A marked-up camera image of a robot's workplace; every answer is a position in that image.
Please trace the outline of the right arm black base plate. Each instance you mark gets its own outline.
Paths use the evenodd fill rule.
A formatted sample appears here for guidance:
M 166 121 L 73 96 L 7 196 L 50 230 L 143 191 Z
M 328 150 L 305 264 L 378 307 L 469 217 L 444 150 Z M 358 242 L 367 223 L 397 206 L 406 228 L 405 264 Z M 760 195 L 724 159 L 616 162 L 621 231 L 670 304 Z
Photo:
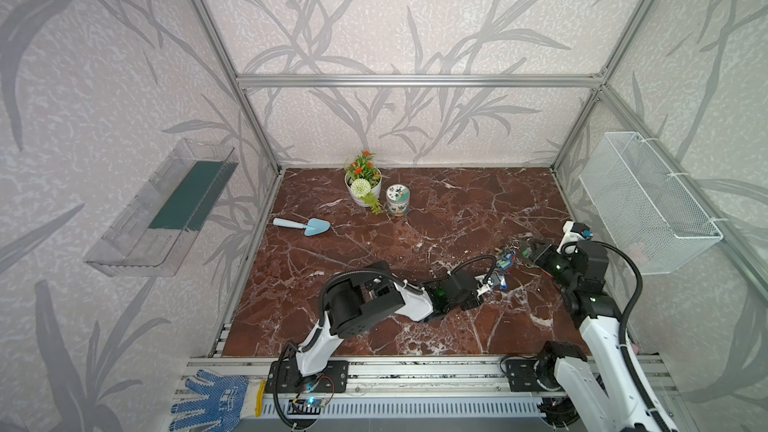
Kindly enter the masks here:
M 500 370 L 506 377 L 511 392 L 564 393 L 565 389 L 553 376 L 539 373 L 538 360 L 528 357 L 505 357 Z

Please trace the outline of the printed snack jar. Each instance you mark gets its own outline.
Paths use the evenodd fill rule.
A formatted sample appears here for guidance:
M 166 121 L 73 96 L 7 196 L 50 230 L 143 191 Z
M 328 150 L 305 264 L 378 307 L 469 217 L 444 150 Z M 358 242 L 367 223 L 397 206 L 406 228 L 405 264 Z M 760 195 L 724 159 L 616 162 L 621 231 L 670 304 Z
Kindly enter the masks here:
M 386 211 L 390 216 L 400 217 L 410 210 L 410 189 L 403 184 L 393 184 L 386 190 Z

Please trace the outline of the potted artificial flower plant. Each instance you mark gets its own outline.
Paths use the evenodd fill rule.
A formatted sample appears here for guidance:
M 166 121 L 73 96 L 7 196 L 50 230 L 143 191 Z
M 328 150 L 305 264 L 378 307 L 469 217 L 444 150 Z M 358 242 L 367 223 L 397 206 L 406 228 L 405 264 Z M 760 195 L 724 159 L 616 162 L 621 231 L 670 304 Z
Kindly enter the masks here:
M 384 212 L 379 199 L 383 177 L 380 169 L 373 163 L 374 158 L 374 153 L 361 151 L 345 165 L 344 182 L 350 196 L 358 205 L 378 215 Z

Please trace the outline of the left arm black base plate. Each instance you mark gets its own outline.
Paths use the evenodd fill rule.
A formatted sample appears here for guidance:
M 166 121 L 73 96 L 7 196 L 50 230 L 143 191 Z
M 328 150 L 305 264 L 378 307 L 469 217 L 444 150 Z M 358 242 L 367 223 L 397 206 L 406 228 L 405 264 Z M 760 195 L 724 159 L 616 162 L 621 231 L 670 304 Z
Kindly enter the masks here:
M 309 392 L 345 392 L 349 372 L 349 362 L 330 361 L 322 372 L 310 375 L 302 374 L 296 360 L 286 358 L 274 361 L 266 379 L 265 392 L 272 394 L 309 393 Z

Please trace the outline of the blue dotted work glove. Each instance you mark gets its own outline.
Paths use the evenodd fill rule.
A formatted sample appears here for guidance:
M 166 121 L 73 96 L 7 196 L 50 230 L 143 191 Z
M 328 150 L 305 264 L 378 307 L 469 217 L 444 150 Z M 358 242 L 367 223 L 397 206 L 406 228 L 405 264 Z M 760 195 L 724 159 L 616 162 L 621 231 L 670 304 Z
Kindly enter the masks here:
M 169 431 L 231 432 L 261 413 L 265 382 L 200 369 L 185 379 L 193 395 L 171 407 Z

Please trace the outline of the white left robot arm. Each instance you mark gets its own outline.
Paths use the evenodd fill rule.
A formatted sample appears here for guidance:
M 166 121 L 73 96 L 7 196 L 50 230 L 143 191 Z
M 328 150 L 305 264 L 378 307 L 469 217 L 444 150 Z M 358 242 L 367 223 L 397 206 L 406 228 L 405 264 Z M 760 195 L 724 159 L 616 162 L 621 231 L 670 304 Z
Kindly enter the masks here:
M 505 290 L 507 281 L 495 265 L 473 276 L 466 268 L 496 259 L 472 258 L 446 275 L 422 283 L 396 276 L 385 261 L 333 277 L 319 295 L 319 319 L 305 340 L 288 343 L 270 366 L 265 392 L 303 394 L 345 392 L 349 363 L 331 356 L 346 339 L 362 335 L 393 315 L 416 323 L 443 319 L 455 309 L 478 308 L 484 295 Z

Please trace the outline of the clear plastic wall tray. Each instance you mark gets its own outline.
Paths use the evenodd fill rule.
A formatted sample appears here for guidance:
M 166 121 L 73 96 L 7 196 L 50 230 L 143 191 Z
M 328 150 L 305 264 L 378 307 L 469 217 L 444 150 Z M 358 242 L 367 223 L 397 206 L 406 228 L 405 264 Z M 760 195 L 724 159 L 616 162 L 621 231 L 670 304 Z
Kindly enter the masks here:
M 236 148 L 181 139 L 91 247 L 108 277 L 172 277 L 234 175 Z

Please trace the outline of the light blue toy trowel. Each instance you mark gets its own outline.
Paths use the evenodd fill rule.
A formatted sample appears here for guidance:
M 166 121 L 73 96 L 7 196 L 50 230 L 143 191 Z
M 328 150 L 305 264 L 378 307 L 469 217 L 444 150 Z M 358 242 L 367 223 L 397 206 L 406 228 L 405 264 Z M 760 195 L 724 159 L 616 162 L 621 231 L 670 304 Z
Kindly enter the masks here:
M 307 223 L 300 223 L 292 220 L 274 218 L 272 224 L 278 227 L 302 230 L 305 236 L 316 236 L 330 230 L 331 224 L 328 221 L 311 218 Z

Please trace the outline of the green circuit board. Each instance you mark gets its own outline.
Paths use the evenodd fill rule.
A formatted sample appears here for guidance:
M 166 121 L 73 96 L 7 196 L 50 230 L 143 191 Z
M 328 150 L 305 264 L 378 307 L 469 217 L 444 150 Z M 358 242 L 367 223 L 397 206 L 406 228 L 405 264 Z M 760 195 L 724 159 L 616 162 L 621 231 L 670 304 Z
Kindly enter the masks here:
M 288 401 L 286 413 L 294 416 L 317 416 L 329 406 L 332 399 L 331 395 L 296 396 Z

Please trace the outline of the blue tagged key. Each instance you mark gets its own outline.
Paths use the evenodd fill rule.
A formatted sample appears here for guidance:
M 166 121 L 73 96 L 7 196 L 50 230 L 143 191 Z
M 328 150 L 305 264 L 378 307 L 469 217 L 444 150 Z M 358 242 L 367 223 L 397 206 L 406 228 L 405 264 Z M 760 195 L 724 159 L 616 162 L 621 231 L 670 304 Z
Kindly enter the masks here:
M 502 291 L 508 289 L 507 279 L 505 273 L 514 265 L 516 253 L 513 250 L 502 252 L 497 257 L 496 262 L 496 277 L 498 279 L 498 288 Z

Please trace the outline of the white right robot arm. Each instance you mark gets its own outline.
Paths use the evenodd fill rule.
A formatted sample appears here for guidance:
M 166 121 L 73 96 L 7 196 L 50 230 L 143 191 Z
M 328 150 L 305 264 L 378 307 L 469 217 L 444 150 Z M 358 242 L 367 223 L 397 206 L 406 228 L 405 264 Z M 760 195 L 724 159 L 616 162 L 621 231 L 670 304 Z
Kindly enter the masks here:
M 622 310 L 602 290 L 608 252 L 623 259 L 635 275 L 635 290 Z M 560 248 L 531 240 L 522 256 L 558 285 L 600 374 L 595 377 L 574 345 L 550 341 L 538 356 L 539 383 L 563 389 L 589 431 L 677 431 L 630 344 L 628 319 L 643 290 L 632 259 L 611 244 L 592 240 L 566 242 Z

